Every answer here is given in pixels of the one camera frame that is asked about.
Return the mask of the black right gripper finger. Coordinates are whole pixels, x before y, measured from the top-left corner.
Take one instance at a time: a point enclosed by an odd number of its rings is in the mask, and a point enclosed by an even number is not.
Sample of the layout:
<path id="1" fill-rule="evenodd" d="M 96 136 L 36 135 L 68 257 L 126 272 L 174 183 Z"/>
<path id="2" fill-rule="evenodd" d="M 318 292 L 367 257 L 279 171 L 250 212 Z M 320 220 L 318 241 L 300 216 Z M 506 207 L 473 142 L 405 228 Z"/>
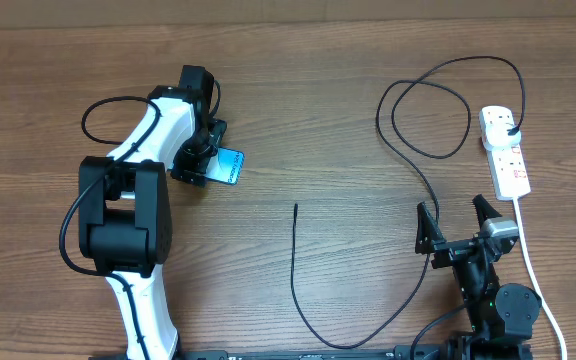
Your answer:
<path id="1" fill-rule="evenodd" d="M 472 199 L 480 232 L 484 235 L 495 235 L 498 232 L 497 222 L 502 215 L 481 195 Z"/>
<path id="2" fill-rule="evenodd" d="M 417 205 L 417 234 L 415 240 L 416 254 L 431 254 L 446 239 L 440 231 L 436 219 L 430 214 L 426 204 L 421 202 Z"/>

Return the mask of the Samsung Galaxy smartphone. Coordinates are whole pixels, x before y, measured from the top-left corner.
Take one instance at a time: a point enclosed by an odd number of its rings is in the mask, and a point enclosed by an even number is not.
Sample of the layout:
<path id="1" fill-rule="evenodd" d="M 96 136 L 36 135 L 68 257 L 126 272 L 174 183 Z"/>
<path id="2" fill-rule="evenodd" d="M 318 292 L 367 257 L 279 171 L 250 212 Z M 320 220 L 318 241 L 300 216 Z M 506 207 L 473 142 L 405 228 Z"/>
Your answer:
<path id="1" fill-rule="evenodd" d="M 210 181 L 234 186 L 240 178 L 244 160 L 243 152 L 219 148 L 217 155 L 209 161 L 205 177 Z"/>

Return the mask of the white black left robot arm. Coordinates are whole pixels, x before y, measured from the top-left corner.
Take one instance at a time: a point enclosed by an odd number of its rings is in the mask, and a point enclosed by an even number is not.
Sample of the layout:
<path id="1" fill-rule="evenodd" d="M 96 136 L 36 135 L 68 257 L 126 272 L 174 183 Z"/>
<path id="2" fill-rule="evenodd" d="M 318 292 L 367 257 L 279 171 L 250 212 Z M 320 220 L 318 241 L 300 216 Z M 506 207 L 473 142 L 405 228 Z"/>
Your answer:
<path id="1" fill-rule="evenodd" d="M 117 299 L 128 345 L 124 359 L 176 359 L 181 339 L 167 305 L 163 264 L 173 239 L 169 179 L 203 187 L 234 184 L 238 152 L 221 146 L 227 124 L 216 116 L 221 89 L 201 66 L 183 67 L 175 86 L 143 98 L 144 117 L 104 157 L 79 167 L 79 249 Z"/>

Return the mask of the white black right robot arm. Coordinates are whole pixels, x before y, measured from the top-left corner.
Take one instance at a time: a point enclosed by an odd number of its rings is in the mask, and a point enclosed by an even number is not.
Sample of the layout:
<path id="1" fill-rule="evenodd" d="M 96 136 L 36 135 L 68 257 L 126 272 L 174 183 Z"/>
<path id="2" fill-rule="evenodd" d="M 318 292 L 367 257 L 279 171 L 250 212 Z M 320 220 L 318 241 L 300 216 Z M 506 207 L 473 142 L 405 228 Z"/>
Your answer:
<path id="1" fill-rule="evenodd" d="M 494 263 L 519 242 L 517 223 L 502 216 L 477 195 L 475 208 L 479 231 L 471 238 L 448 241 L 424 203 L 417 205 L 415 252 L 432 258 L 435 269 L 450 268 L 460 288 L 463 304 L 425 326 L 409 348 L 411 359 L 530 359 L 533 324 L 542 308 L 537 292 L 525 285 L 502 285 Z M 439 323 L 467 313 L 471 330 L 455 332 L 440 345 L 419 341 Z"/>

